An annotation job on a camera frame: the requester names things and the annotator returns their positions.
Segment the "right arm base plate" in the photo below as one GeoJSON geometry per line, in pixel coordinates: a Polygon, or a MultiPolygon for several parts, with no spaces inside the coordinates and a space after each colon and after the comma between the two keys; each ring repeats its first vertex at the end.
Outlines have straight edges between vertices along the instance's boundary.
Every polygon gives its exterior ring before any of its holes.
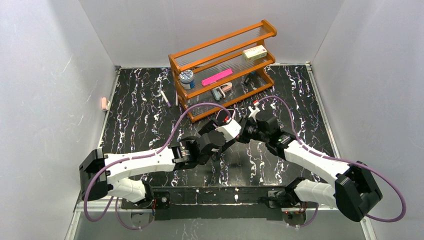
{"type": "Polygon", "coordinates": [[[292,187],[269,190],[265,196],[259,197],[257,202],[263,203],[271,209],[299,207],[299,212],[304,211],[308,207],[308,203],[301,201],[292,187]]]}

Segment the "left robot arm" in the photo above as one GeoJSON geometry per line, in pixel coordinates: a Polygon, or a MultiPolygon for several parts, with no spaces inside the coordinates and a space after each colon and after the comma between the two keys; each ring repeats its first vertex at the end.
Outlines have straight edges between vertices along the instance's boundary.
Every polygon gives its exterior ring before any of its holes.
{"type": "Polygon", "coordinates": [[[221,153],[233,144],[240,125],[234,120],[219,126],[211,120],[200,131],[200,137],[191,136],[157,148],[127,154],[105,154],[102,148],[92,150],[79,166],[81,198],[94,201],[113,196],[136,203],[153,199],[148,183],[131,177],[155,172],[173,172],[205,165],[215,153],[221,153]]]}

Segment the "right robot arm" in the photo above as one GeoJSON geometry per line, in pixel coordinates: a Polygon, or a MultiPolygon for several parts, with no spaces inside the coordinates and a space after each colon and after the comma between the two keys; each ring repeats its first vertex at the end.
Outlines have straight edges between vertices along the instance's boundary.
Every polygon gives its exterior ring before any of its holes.
{"type": "Polygon", "coordinates": [[[296,178],[285,187],[282,199],[286,203],[324,204],[359,222],[382,200],[383,194],[365,164],[360,161],[339,162],[328,159],[323,153],[305,149],[293,134],[279,127],[271,112],[260,111],[255,116],[244,116],[239,124],[238,142],[262,142],[274,156],[302,166],[324,180],[312,182],[296,178]]]}

